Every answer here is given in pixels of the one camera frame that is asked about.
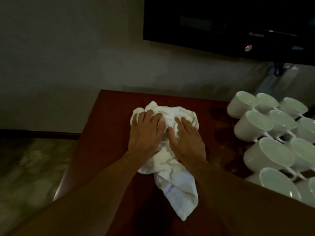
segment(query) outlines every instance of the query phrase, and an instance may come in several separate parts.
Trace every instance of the gray wall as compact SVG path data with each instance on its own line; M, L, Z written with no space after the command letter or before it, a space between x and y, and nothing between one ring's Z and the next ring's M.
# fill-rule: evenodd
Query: gray wall
M258 88L268 63L142 40L143 5L0 0L0 128L81 132L100 89L230 100ZM313 103L313 71L293 84L307 98L291 97Z

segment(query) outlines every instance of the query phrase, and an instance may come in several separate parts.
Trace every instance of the cloth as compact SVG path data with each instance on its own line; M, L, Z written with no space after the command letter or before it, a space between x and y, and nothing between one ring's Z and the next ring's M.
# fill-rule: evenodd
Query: cloth
M162 113L166 128L172 127L178 139L178 124L175 117L185 117L191 121L192 125L199 128L199 123L195 112L182 107L162 107L152 101L145 109L136 108L130 119L130 125L134 114L153 110L154 115ZM185 221L187 217L198 205L198 193L194 177L186 170L183 164L179 163L171 148L169 140L164 134L159 145L158 152L138 170L141 174L154 174L154 180L159 189L161 189L170 202L176 214Z

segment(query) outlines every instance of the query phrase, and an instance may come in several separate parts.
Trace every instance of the person's right arm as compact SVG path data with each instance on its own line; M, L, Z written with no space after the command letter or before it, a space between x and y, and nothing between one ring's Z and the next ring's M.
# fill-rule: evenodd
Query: person's right arm
M167 131L172 151L195 177L211 209L233 235L314 234L314 208L209 164L198 130L184 118L175 120L179 139L172 128Z

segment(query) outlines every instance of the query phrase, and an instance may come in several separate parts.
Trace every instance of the red wooden table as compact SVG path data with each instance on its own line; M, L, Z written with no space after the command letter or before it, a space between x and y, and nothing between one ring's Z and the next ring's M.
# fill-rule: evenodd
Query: red wooden table
M132 112L137 107L144 108L152 100L160 106L181 106L195 111L207 160L240 177L250 174L242 162L248 144L234 136L236 121L226 113L228 102L101 91L57 197L86 182L127 151ZM107 235L226 235L217 215L205 207L205 197L198 183L197 190L199 205L182 222L163 192L156 187L153 175L137 173Z

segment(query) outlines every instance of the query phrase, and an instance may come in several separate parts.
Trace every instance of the person's left arm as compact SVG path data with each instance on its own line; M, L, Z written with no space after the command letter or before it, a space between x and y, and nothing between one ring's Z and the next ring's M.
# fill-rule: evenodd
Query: person's left arm
M128 151L89 182L18 226L9 235L105 235L138 169L157 150L165 123L149 110L134 115Z

